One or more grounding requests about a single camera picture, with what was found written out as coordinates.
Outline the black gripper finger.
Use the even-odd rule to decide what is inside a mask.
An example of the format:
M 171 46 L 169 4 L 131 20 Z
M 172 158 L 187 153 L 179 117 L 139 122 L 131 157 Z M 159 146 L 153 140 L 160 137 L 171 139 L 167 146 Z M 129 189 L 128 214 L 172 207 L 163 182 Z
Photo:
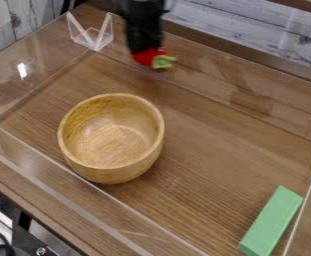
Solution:
M 140 53 L 149 48 L 157 49 L 161 47 L 161 33 L 137 33 L 126 34 L 126 46 L 132 54 Z

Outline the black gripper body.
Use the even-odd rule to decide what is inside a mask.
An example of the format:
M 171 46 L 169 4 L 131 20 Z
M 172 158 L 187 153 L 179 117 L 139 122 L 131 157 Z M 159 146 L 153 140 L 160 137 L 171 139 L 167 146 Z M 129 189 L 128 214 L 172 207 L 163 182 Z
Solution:
M 122 18 L 128 34 L 161 36 L 161 16 L 165 0 L 121 0 Z

